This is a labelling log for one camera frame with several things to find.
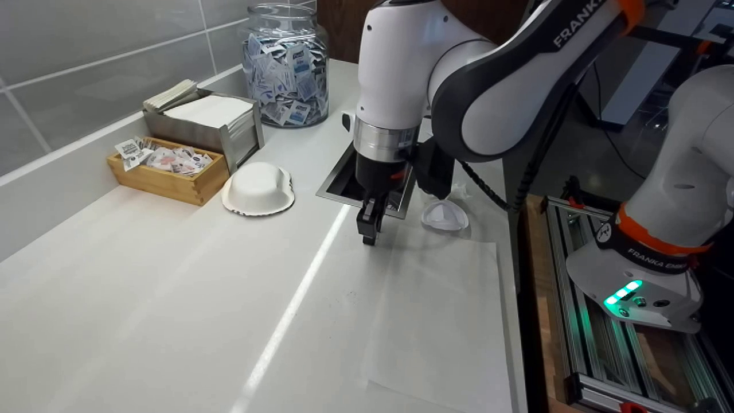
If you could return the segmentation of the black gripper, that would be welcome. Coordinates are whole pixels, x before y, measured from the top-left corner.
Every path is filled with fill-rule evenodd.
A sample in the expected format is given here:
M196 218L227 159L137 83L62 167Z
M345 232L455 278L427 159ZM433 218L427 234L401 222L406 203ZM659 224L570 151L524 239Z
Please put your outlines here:
M356 156L356 181L362 185L362 207L359 212L359 232L364 245L377 244L385 216L404 220L409 213L415 175L409 162L379 162Z

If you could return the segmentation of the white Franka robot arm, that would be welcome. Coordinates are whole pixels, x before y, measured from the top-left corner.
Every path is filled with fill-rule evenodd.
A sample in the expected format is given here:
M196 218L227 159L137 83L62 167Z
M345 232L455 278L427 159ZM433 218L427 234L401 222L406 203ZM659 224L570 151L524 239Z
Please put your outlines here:
M352 125L364 187L360 232L375 239L406 167L495 160L543 130L562 95L601 50L640 25L645 0L543 0L505 42L463 25L440 0L383 0L368 11ZM731 222L734 65L685 78L667 103L667 135L643 185L566 257L573 285L606 315L697 333L695 267Z

